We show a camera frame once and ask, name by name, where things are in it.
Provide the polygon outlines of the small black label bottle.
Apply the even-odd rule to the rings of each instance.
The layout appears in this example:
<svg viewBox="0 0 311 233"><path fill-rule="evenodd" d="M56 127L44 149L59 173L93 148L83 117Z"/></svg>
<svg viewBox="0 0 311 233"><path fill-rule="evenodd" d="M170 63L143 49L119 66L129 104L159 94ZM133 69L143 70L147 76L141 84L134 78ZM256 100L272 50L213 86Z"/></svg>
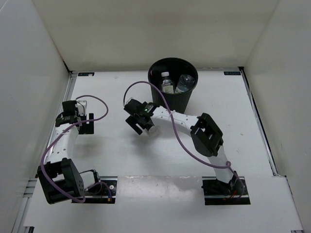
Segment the small black label bottle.
<svg viewBox="0 0 311 233"><path fill-rule="evenodd" d="M161 129L160 129L159 126L153 125L150 129L146 129L146 133L147 133L150 137L157 137L158 135L161 134Z"/></svg>

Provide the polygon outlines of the tall clear white-label bottle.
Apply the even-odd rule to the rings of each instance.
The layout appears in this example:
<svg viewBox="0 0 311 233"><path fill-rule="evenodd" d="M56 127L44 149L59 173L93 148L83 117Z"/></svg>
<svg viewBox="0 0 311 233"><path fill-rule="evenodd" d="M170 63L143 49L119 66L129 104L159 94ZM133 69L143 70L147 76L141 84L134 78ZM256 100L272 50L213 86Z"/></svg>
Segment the tall clear white-label bottle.
<svg viewBox="0 0 311 233"><path fill-rule="evenodd" d="M162 78L160 84L161 91L164 93L173 94L174 82L172 81L169 72L162 72L161 78Z"/></svg>

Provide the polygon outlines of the clear crushed water bottle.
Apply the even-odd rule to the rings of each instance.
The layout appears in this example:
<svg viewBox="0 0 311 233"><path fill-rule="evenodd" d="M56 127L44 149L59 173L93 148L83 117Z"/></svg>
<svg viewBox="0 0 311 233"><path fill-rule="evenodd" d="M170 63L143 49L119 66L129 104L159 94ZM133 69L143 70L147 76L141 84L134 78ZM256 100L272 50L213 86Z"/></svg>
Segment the clear crushed water bottle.
<svg viewBox="0 0 311 233"><path fill-rule="evenodd" d="M181 94L181 93L187 92L193 88L194 84L195 84L195 79L192 76L188 74L182 74L179 78L179 81L177 83L174 93Z"/></svg>

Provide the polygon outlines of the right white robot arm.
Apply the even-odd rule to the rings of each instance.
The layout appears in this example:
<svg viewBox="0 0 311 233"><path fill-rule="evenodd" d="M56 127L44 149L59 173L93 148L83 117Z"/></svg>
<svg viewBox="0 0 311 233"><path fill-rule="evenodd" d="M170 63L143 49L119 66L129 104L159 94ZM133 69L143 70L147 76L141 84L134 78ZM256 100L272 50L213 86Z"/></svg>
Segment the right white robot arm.
<svg viewBox="0 0 311 233"><path fill-rule="evenodd" d="M185 115L135 99L130 99L124 105L124 110L130 115L126 122L138 134L142 134L142 130L155 132L158 127L165 129L172 126L175 133L188 135L196 151L207 157L208 163L214 168L219 190L229 194L236 188L236 177L223 148L223 133L210 115Z"/></svg>

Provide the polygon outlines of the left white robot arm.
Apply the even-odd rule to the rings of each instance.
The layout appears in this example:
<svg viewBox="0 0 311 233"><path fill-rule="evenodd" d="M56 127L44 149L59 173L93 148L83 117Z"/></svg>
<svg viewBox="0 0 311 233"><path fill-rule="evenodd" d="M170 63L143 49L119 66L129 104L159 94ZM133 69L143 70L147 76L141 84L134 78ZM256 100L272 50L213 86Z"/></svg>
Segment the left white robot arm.
<svg viewBox="0 0 311 233"><path fill-rule="evenodd" d="M86 100L68 100L62 103L63 111L56 117L53 140L61 138L52 146L44 160L44 169L55 184L67 194L81 199L85 189L91 194L101 191L102 182L92 170L91 178L84 183L81 174L72 161L75 140L78 135L94 134L94 123L82 123L65 130L70 125L87 119L93 119L94 114L86 114Z"/></svg>

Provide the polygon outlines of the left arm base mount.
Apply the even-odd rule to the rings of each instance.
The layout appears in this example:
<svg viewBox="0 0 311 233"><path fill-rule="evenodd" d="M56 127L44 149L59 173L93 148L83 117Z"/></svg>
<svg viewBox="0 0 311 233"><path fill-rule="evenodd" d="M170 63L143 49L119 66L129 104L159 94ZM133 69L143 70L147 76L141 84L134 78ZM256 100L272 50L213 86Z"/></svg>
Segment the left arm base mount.
<svg viewBox="0 0 311 233"><path fill-rule="evenodd" d="M100 177L100 184L89 184L85 189L84 204L115 204L118 177Z"/></svg>

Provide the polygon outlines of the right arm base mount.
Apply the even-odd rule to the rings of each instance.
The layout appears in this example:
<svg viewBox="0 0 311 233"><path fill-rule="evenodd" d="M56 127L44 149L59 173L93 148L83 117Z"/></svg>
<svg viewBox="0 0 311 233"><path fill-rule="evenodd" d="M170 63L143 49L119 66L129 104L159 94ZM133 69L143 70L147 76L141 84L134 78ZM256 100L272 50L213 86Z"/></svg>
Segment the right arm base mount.
<svg viewBox="0 0 311 233"><path fill-rule="evenodd" d="M233 186L218 181L215 177L202 177L202 190L205 206L212 205L250 205L246 182L244 177L240 181L233 179Z"/></svg>

